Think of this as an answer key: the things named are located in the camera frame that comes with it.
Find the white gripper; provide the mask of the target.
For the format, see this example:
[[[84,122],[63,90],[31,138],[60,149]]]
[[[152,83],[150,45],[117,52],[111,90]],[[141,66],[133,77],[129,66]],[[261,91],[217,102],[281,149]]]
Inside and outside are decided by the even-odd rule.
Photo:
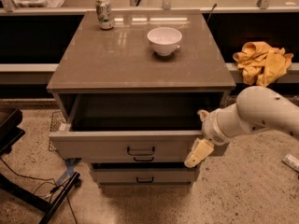
[[[203,109],[197,111],[202,122],[202,134],[205,138],[194,141],[192,150],[184,162],[186,167],[193,168],[203,161],[214,151],[214,145],[222,146],[231,141],[231,138],[223,133],[218,123],[220,112],[219,108],[212,112]]]

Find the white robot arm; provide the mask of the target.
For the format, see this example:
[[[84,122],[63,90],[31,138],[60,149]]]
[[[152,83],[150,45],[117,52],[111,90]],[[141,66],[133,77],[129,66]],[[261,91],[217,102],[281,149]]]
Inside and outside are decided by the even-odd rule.
[[[277,130],[299,139],[299,106],[266,87],[240,92],[235,103],[212,112],[199,110],[203,139],[196,138],[184,165],[193,168],[213,151],[243,134]]]

